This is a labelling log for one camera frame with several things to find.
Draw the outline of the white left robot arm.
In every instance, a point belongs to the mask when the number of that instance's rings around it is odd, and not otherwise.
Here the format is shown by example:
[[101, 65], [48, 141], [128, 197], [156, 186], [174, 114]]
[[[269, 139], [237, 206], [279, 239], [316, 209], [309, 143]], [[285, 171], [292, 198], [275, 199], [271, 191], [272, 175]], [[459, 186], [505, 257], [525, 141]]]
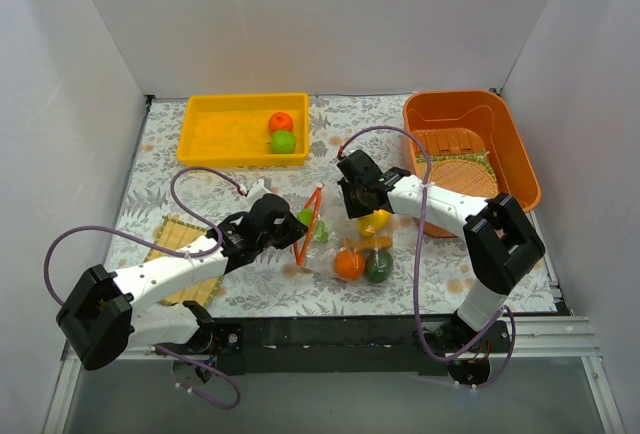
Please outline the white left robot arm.
[[211, 315], [195, 301], [165, 306], [163, 299], [244, 267], [268, 248], [286, 249], [306, 233], [283, 198], [264, 194], [175, 255], [112, 272], [101, 265], [87, 269], [56, 322], [87, 370], [147, 345], [204, 355], [222, 341]]

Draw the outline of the green fake pepper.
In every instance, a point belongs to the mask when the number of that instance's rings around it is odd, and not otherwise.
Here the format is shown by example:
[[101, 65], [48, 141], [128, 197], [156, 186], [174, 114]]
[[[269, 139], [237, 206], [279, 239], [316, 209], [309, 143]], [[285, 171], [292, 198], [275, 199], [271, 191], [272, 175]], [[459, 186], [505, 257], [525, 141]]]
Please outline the green fake pepper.
[[[312, 209], [302, 209], [298, 213], [297, 219], [306, 227], [310, 227], [312, 222], [312, 215]], [[311, 237], [312, 241], [316, 243], [326, 244], [329, 241], [329, 230], [320, 216], [317, 216], [316, 220], [314, 221]]]

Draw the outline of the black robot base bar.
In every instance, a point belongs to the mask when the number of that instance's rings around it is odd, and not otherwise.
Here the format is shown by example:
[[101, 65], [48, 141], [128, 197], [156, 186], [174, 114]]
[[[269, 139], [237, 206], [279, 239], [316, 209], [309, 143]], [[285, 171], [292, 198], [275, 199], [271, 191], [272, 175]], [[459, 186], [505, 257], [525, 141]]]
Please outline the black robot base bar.
[[414, 372], [445, 376], [419, 342], [414, 318], [401, 316], [219, 318], [210, 332], [174, 353], [214, 357], [228, 375], [262, 373]]

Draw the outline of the orange fake tangerine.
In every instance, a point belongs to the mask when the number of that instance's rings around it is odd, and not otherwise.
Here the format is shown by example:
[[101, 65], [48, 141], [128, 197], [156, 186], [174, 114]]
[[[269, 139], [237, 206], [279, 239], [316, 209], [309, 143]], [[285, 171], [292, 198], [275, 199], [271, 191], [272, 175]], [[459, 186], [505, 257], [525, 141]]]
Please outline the orange fake tangerine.
[[276, 131], [292, 132], [293, 128], [293, 118], [286, 112], [274, 112], [268, 120], [268, 129], [271, 133]]
[[340, 279], [357, 281], [364, 274], [365, 264], [365, 258], [360, 252], [342, 249], [335, 255], [333, 270]]

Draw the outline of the clear zip top bag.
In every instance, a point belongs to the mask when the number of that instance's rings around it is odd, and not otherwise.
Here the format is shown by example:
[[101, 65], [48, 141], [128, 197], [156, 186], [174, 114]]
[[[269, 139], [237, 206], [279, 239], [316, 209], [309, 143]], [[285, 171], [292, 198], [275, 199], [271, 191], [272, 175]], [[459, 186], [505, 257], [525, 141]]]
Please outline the clear zip top bag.
[[[312, 209], [312, 222], [308, 227], [308, 232], [304, 238], [294, 243], [293, 253], [295, 263], [302, 272], [314, 272], [324, 274], [346, 283], [360, 283], [370, 285], [382, 285], [388, 279], [380, 284], [371, 284], [363, 274], [357, 281], [346, 281], [340, 279], [333, 270], [333, 262], [335, 255], [342, 250], [341, 240], [344, 238], [363, 239], [358, 231], [358, 219], [349, 219], [346, 215], [342, 199], [335, 193], [326, 189], [323, 184], [319, 184], [314, 189], [309, 199], [302, 209]], [[312, 230], [316, 217], [320, 216], [325, 222], [329, 230], [329, 241], [326, 244], [316, 243], [312, 241]], [[393, 229], [391, 227], [393, 216], [384, 230], [372, 237], [389, 236], [393, 240]], [[393, 257], [393, 246], [388, 250]], [[371, 251], [360, 251], [365, 261]]]

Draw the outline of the light green fake apple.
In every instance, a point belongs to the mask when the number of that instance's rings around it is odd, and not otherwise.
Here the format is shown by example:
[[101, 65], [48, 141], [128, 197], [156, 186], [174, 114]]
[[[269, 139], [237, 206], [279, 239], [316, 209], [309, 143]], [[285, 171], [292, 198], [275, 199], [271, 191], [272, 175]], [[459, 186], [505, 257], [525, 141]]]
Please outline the light green fake apple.
[[273, 154], [293, 154], [296, 150], [296, 137], [288, 130], [276, 130], [271, 135], [271, 152]]

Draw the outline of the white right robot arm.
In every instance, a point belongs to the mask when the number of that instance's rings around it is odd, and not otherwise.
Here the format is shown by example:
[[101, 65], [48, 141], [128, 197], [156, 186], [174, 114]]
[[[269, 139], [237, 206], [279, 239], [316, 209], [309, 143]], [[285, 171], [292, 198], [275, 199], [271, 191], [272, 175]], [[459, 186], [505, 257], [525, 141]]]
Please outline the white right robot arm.
[[479, 349], [511, 291], [545, 255], [518, 201], [505, 193], [491, 199], [460, 194], [401, 168], [382, 171], [362, 150], [339, 156], [337, 167], [349, 218], [384, 210], [416, 219], [420, 233], [429, 223], [465, 242], [476, 281], [451, 317], [452, 337], [464, 351]]

